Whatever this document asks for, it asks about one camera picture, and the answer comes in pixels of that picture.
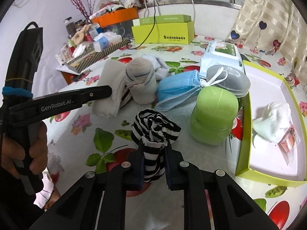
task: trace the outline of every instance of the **green plastic container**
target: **green plastic container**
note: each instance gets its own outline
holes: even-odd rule
[[[231,92],[214,86],[202,88],[190,118],[192,137],[203,144],[221,144],[231,132],[238,106]]]

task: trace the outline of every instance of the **striped tray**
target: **striped tray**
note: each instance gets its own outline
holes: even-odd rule
[[[83,54],[67,62],[66,65],[70,70],[80,74],[84,69],[107,57],[109,54],[115,52],[119,48],[126,46],[128,43],[129,40],[124,39],[122,42],[112,45],[101,52],[95,52],[93,48],[88,48]]]

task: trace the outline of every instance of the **curtain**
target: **curtain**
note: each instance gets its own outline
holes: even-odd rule
[[[280,51],[307,82],[307,25],[291,0],[245,0],[228,40],[256,54]]]

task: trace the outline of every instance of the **orange box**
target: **orange box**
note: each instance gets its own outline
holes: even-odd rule
[[[92,20],[93,23],[98,23],[100,27],[110,26],[116,23],[120,23],[123,21],[133,20],[139,18],[138,10],[133,8],[126,8],[117,10],[100,17],[94,18]]]

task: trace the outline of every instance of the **surgical mask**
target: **surgical mask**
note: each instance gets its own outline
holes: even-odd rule
[[[222,71],[223,68],[219,69],[208,82],[203,79],[200,80],[197,70],[166,77],[159,83],[157,89],[158,103],[155,109],[161,112],[168,111],[187,99],[197,96],[203,87],[222,82],[227,78],[227,75],[224,79],[215,81]]]

